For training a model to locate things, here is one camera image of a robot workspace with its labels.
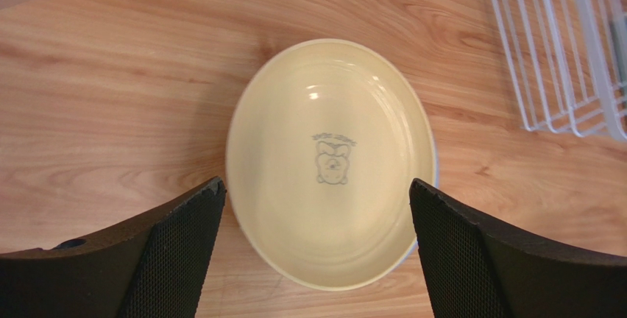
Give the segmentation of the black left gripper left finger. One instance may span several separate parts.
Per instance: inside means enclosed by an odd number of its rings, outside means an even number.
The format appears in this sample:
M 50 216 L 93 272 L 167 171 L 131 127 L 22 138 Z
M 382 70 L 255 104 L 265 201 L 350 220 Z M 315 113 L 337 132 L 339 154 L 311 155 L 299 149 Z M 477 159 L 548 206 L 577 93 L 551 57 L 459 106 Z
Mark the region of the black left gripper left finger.
M 3 317 L 194 317 L 227 190 L 214 177 L 49 250 L 1 255 Z

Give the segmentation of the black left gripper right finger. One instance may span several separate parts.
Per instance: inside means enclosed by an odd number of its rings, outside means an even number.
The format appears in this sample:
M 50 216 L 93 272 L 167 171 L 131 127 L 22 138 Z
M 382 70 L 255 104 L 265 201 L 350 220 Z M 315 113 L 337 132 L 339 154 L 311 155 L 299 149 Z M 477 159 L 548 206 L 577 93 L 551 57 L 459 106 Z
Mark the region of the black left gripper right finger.
M 504 222 L 415 179 L 418 253 L 435 317 L 624 317 L 626 258 Z

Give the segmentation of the blue plate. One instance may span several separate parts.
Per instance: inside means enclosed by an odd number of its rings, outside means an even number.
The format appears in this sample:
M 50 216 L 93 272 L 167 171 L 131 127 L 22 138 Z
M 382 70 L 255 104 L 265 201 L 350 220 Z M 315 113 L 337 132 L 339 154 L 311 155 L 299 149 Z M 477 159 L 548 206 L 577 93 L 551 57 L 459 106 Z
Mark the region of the blue plate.
M 439 188 L 440 186 L 440 162 L 439 162 L 439 153 L 438 153 L 438 149 L 437 149 L 437 143 L 436 143 L 436 139 L 434 137 L 434 134 L 431 134 L 431 136 L 429 137 L 429 141 L 431 143 L 431 161 L 433 164 L 433 171 L 432 171 L 432 176 L 428 181 L 428 184 L 433 186 L 434 188 Z M 419 240 L 417 238 L 414 239 L 414 242 L 412 243 L 412 246 L 407 250 L 407 252 L 405 253 L 405 255 L 403 256 L 403 259 L 399 262 L 398 265 L 401 265 L 403 262 L 405 262 L 407 260 L 407 258 L 409 258 L 414 252 L 416 252 L 419 249 Z

